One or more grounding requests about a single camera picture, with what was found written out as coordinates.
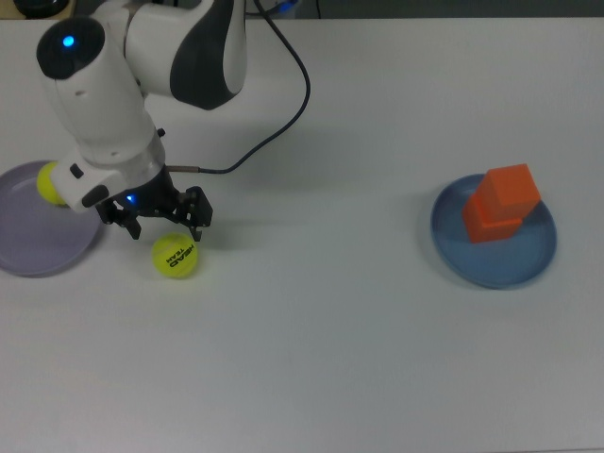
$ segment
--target wire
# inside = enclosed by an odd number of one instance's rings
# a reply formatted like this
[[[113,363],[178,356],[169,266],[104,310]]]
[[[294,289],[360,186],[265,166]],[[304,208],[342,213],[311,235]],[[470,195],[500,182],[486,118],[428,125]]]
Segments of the wire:
[[[233,170],[236,170],[237,168],[239,168],[239,166],[242,163],[244,163],[246,160],[251,158],[254,155],[254,153],[256,153],[256,151],[258,151],[259,149],[264,147],[267,143],[270,143],[272,140],[276,139],[279,135],[281,135],[283,132],[285,132],[287,129],[289,129],[298,120],[298,118],[302,115],[302,113],[306,109],[306,106],[309,103],[310,77],[309,77],[309,72],[306,70],[304,63],[302,62],[302,59],[300,59],[300,57],[295,52],[292,45],[287,41],[285,36],[283,36],[283,33],[281,33],[281,31],[277,28],[277,26],[275,25],[275,23],[273,22],[271,17],[268,15],[267,11],[264,10],[262,5],[260,4],[260,0],[254,0],[254,4],[256,5],[256,8],[258,8],[260,15],[264,18],[266,23],[273,29],[273,31],[275,32],[277,37],[281,40],[281,42],[283,42],[283,45],[285,46],[285,48],[290,52],[290,54],[292,54],[292,57],[294,57],[295,62],[298,64],[298,66],[300,68],[300,71],[302,71],[302,76],[304,77],[304,83],[306,84],[306,93],[304,95],[304,101],[302,101],[302,105],[298,109],[298,112],[292,117],[292,119],[290,121],[287,122],[287,124],[285,126],[283,126],[281,129],[279,129],[273,135],[267,137],[266,139],[264,139],[263,141],[258,143],[256,146],[254,146],[252,149],[250,149],[241,159],[239,159],[233,165],[231,165],[228,168],[222,169],[222,170],[214,170],[211,168],[197,167],[197,173],[206,173],[206,174],[210,174],[210,175],[226,175],[227,173],[230,173]]]
[[[270,16],[272,16],[273,14],[279,14],[280,12],[285,12],[287,10],[289,10],[291,7],[293,7],[296,3],[298,3],[299,0],[287,0],[285,2],[281,2],[278,5],[274,5],[272,8],[267,9],[266,13]],[[261,12],[247,12],[245,14],[246,16],[250,16],[250,17],[262,17],[262,13]]]

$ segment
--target blue plate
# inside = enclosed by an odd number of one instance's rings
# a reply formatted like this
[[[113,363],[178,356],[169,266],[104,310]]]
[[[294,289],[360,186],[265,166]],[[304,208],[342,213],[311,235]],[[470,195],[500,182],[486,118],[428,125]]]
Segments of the blue plate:
[[[554,219],[540,202],[511,238],[471,243],[461,210],[483,178],[463,177],[439,194],[430,219],[432,239],[446,263],[467,280],[494,289],[521,285],[539,276],[554,258]]]
[[[47,161],[29,162],[0,176],[0,269],[45,277],[75,264],[101,225],[96,210],[76,213],[38,194],[38,172]]]

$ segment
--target yellow tennis ball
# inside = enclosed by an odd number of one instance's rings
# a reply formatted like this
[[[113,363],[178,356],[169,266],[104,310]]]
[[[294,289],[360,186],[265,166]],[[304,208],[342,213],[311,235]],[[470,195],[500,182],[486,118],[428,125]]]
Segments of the yellow tennis ball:
[[[52,203],[53,205],[65,205],[65,200],[60,197],[53,182],[50,180],[50,172],[52,172],[53,168],[56,166],[56,162],[48,162],[41,168],[38,172],[38,179],[36,179],[36,187],[38,188],[38,193],[48,203]]]
[[[183,278],[197,264],[197,247],[190,236],[170,233],[155,241],[151,256],[153,265],[160,274],[170,278]]]

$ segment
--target stacked blocks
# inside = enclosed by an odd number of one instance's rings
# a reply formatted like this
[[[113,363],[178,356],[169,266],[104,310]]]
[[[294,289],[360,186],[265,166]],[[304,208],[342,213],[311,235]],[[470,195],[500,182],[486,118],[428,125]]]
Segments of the stacked blocks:
[[[526,164],[489,170],[461,213],[470,241],[510,238],[540,200]]]

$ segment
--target white table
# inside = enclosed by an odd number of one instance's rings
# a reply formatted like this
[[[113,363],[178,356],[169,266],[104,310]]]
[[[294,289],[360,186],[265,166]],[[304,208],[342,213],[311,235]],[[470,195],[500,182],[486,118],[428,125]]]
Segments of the white table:
[[[0,170],[72,145],[43,96],[48,23],[0,22]],[[64,274],[0,273],[0,451],[439,453],[604,446],[604,21],[280,24],[300,122],[201,184],[194,277],[174,226],[108,227]],[[214,112],[151,97],[171,164],[226,166],[303,95],[266,24]],[[559,230],[547,272],[488,291],[440,261],[442,187],[527,162]]]

